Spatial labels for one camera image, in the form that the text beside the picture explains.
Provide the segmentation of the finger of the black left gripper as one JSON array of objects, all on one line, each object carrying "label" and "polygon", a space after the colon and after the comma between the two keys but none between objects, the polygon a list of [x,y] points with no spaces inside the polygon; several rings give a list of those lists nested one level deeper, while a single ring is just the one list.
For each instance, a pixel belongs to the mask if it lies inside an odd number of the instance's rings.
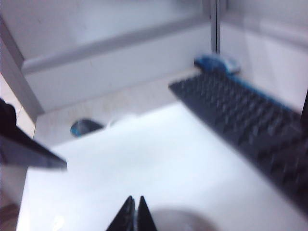
[{"label": "finger of the black left gripper", "polygon": [[67,169],[65,160],[26,135],[16,124],[15,108],[0,100],[0,163],[7,166]]}]

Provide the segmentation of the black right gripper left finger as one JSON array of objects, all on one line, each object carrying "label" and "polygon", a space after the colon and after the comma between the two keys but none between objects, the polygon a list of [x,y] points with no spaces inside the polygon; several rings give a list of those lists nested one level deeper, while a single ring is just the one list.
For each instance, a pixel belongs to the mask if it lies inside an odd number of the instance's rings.
[{"label": "black right gripper left finger", "polygon": [[108,226],[107,231],[133,231],[134,215],[135,201],[132,196],[129,196]]}]

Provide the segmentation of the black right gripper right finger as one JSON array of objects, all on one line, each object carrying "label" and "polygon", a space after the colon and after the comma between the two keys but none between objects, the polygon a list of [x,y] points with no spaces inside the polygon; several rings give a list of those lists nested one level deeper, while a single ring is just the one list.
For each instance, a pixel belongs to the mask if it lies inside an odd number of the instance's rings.
[{"label": "black right gripper right finger", "polygon": [[157,231],[154,220],[143,196],[140,197],[138,206],[138,230]]}]

